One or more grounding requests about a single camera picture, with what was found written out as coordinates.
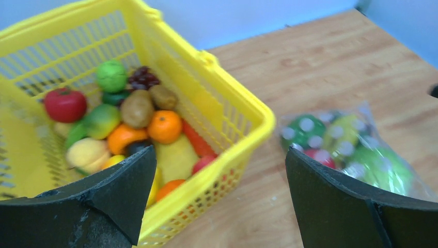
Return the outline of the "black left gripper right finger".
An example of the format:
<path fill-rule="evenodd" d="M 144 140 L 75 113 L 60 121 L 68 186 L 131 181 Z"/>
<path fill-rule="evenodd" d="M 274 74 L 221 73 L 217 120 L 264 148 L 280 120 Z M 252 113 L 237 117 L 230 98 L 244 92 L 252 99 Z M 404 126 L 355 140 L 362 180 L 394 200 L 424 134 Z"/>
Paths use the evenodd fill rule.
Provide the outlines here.
<path fill-rule="evenodd" d="M 373 187 L 294 148 L 285 166 L 305 247 L 437 247 L 437 203 Z"/>

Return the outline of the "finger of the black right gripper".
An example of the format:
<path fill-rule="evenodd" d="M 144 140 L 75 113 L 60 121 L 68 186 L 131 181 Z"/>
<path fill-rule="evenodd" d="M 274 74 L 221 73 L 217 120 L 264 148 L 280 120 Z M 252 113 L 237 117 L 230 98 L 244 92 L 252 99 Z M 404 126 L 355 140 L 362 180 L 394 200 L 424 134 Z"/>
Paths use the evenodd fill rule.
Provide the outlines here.
<path fill-rule="evenodd" d="M 438 84 L 435 84 L 431 87 L 429 95 L 434 98 L 438 98 Z"/>

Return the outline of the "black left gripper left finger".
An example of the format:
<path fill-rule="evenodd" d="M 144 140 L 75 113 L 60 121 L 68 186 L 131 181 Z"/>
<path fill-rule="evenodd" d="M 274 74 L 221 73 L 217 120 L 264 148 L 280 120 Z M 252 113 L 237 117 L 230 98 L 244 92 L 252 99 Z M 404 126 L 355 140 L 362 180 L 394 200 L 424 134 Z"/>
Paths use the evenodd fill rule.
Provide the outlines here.
<path fill-rule="evenodd" d="M 1 201 L 1 247 L 137 245 L 156 165 L 148 146 L 63 187 Z"/>

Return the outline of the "clear zip top bag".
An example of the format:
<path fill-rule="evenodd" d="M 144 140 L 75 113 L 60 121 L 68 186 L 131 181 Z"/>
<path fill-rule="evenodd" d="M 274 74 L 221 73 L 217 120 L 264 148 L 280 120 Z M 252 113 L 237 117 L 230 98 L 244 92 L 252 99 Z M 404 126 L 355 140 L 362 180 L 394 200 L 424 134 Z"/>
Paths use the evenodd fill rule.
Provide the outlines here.
<path fill-rule="evenodd" d="M 437 201 L 413 167 L 379 135 L 369 104 L 280 117 L 283 151 L 295 148 L 321 164 L 371 186 L 411 198 Z"/>

